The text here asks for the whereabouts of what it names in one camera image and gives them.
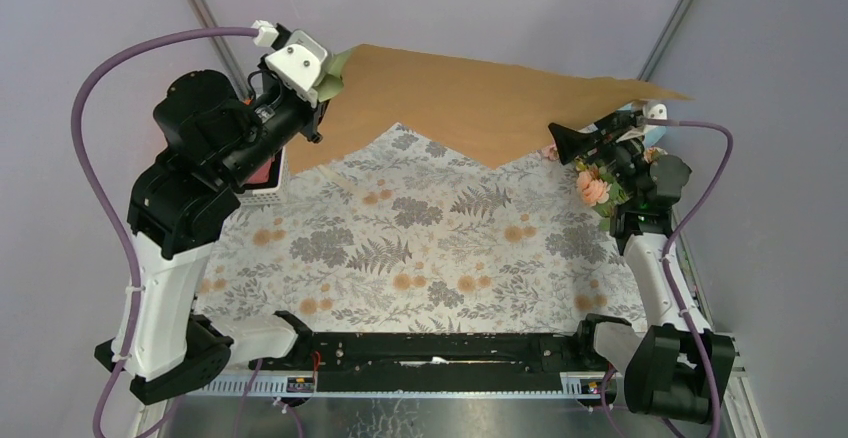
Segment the peach fake rose stem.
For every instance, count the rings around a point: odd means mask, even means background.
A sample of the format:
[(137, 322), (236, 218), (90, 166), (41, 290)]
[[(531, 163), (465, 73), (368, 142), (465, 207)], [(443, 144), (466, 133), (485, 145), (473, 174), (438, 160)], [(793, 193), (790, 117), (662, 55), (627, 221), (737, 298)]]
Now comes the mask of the peach fake rose stem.
[(600, 228), (608, 231), (616, 207), (629, 200), (630, 194), (605, 164), (576, 160), (575, 169), (578, 196), (601, 217)]

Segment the fake rose stem with bud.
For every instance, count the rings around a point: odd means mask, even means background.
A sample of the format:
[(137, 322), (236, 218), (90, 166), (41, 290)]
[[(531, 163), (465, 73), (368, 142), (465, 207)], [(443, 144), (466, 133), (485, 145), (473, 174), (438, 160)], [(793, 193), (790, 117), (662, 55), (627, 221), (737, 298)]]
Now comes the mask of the fake rose stem with bud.
[(660, 157), (666, 156), (668, 152), (660, 147), (652, 146), (644, 151), (643, 157), (647, 163), (654, 163)]

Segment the brown kraft wrapping paper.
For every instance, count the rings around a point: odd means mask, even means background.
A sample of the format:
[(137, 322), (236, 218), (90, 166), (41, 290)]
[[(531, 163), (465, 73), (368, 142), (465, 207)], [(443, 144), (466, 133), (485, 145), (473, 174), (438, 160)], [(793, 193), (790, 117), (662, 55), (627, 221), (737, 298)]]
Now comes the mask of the brown kraft wrapping paper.
[(358, 151), (400, 123), (497, 168), (551, 143), (551, 123), (581, 130), (634, 101), (683, 94), (613, 77), (559, 75), (518, 65), (359, 45), (342, 69), (344, 87), (327, 108), (318, 144), (285, 147), (297, 174)]

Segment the pink fake rose stem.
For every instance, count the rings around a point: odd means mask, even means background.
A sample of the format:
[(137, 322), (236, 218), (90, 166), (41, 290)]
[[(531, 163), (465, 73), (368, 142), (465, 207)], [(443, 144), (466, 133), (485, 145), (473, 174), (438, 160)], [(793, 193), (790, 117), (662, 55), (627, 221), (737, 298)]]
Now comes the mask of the pink fake rose stem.
[(549, 161), (558, 161), (559, 152), (555, 144), (548, 145), (541, 150), (541, 155)]

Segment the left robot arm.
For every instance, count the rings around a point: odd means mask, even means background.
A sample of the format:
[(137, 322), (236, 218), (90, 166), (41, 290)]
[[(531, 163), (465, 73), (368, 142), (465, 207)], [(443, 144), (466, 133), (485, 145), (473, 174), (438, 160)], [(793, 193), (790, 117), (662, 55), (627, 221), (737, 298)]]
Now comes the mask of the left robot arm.
[(178, 78), (154, 108), (167, 146), (136, 180), (128, 209), (139, 315), (94, 352), (108, 369), (124, 366), (141, 403), (201, 389), (230, 365), (276, 359), (296, 369), (309, 359), (305, 326), (288, 312), (237, 322), (193, 307), (249, 179), (296, 135), (316, 137), (324, 111), (281, 84), (245, 103), (214, 70)]

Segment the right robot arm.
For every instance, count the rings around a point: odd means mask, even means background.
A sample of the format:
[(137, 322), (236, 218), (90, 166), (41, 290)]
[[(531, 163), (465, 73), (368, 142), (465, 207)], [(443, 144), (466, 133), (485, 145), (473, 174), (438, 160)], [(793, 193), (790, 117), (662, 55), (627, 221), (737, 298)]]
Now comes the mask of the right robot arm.
[(583, 197), (601, 204), (604, 193), (621, 190), (622, 201), (611, 204), (608, 231), (636, 280), (648, 324), (638, 334), (627, 321), (587, 317), (589, 333), (575, 340), (573, 354), (589, 370), (607, 363), (607, 379), (620, 373), (631, 412), (665, 424), (707, 424), (716, 436), (736, 350), (700, 311), (677, 258), (676, 241), (688, 221), (673, 222), (672, 208), (692, 170), (644, 143), (648, 128), (675, 124), (657, 111), (615, 111), (586, 131), (548, 126), (559, 161), (580, 168)]

